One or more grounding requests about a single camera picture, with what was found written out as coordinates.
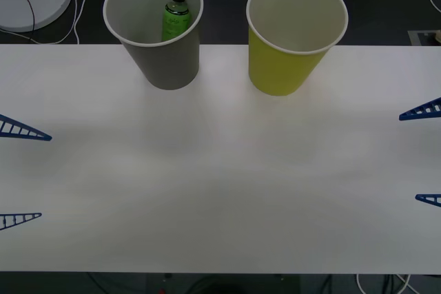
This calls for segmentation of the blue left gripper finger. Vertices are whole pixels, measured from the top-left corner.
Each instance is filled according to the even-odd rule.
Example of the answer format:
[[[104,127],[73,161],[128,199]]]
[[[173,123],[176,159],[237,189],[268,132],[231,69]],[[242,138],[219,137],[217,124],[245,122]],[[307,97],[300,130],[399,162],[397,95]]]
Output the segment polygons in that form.
[[[1,137],[51,141],[52,137],[38,129],[1,115]]]
[[[0,230],[10,229],[20,224],[40,218],[42,213],[1,213]]]

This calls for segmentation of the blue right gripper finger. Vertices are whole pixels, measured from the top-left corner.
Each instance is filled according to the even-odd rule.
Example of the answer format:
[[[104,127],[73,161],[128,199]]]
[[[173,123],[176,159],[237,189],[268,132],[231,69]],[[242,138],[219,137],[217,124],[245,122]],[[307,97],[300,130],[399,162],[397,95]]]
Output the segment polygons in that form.
[[[431,204],[436,207],[441,207],[441,195],[440,194],[417,194],[415,199],[424,202],[427,204]]]
[[[434,99],[399,115],[400,121],[440,117],[441,98]]]

